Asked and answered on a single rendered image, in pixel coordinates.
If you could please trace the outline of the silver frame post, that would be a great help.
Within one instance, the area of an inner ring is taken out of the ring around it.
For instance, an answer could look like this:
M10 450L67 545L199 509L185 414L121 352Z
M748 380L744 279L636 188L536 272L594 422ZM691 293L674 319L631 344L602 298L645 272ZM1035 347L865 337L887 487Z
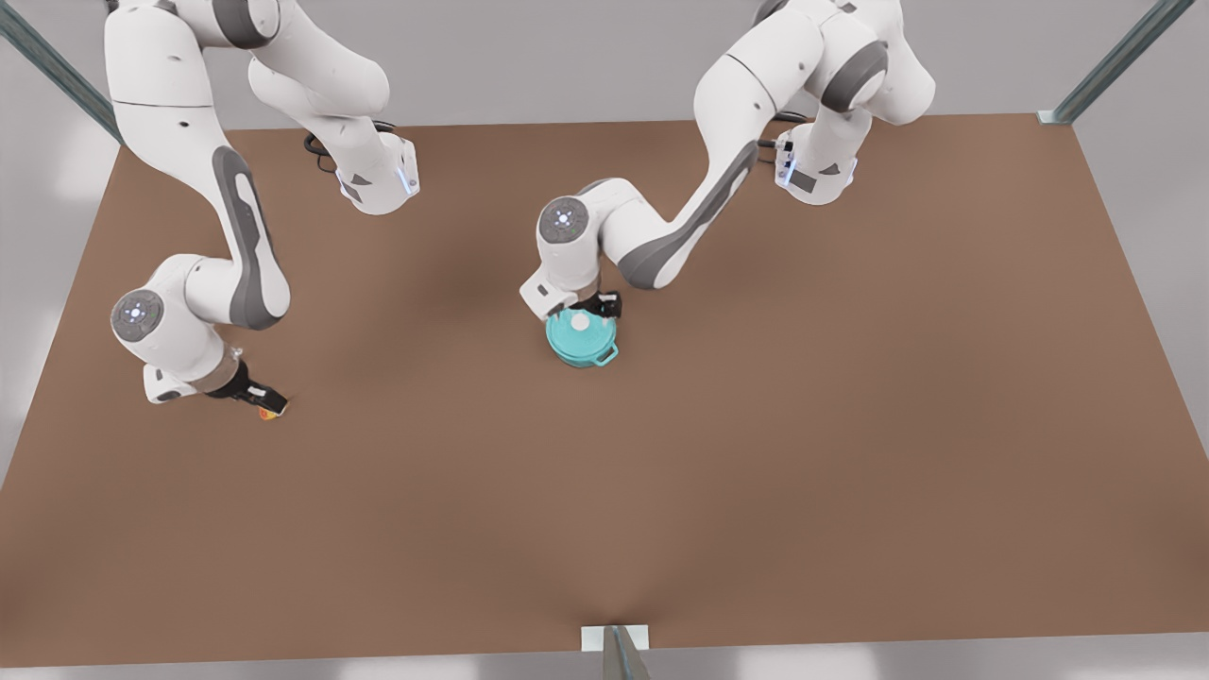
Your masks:
M30 60L58 90L64 92L118 144L125 138L118 132L112 104L77 71L52 44L23 17L8 0L0 0L0 36Z
M602 680L652 680L642 657L649 640L647 624L580 628L583 653L602 655Z
M1155 0L1091 73L1052 110L1036 117L1045 126L1072 126L1197 0Z

